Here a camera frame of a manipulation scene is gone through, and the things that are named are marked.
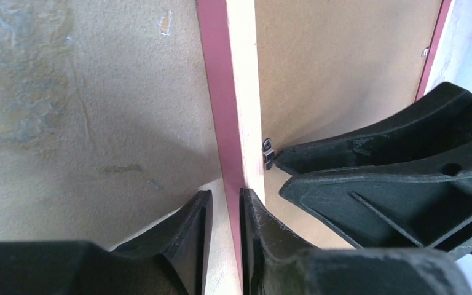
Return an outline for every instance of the light patch on table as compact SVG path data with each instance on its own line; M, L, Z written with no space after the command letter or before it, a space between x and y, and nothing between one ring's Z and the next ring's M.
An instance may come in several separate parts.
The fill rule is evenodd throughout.
M0 0L0 149L57 138L70 97L68 5Z
M158 26L160 28L160 34L164 36L171 35L171 23L173 22L173 12L166 10L162 17L158 20Z

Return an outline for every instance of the red painted strip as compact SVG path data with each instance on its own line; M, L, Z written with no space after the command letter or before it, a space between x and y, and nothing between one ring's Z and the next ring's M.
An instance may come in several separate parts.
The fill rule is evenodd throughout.
M419 87L417 89L417 95L415 96L415 101L424 96L424 91L426 89L428 79L430 78L431 66L435 60L435 55L437 54L439 40L443 35L444 25L446 24L446 17L450 9L451 2L452 0L442 0L441 8L439 9L439 16L437 17L435 29L433 30L433 35L431 37L430 49L428 51L428 56L426 57L426 62L424 63L424 69L422 71Z
M243 274L239 202L240 188L245 187L245 179L227 23L227 4L225 0L197 0L197 10L213 108L214 129L218 141L230 228L241 284Z

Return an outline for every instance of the metal clip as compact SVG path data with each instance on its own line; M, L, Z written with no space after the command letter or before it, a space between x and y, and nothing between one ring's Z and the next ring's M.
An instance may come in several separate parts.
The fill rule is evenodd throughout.
M263 162L265 163L265 169L270 170L272 168L273 159L275 157L274 149L272 148L272 140L266 138L263 141Z

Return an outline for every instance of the stained surface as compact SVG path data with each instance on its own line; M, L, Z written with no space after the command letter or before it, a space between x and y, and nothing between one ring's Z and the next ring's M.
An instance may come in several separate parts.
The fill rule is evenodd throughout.
M237 291L220 179L194 0L0 0L0 240L110 248L213 189Z
M276 150L380 121L415 98L441 1L256 0L263 137ZM278 196L288 175L265 173L267 208L301 237L348 247Z

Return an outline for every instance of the worn surface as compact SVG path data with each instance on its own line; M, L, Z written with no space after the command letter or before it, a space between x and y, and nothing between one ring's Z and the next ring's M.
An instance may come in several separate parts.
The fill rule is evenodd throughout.
M200 186L230 235L220 177L194 0L0 0L0 240L109 248Z
M339 135L410 105L440 0L256 0L263 137L276 150ZM348 246L278 190L265 173L267 208L318 246Z

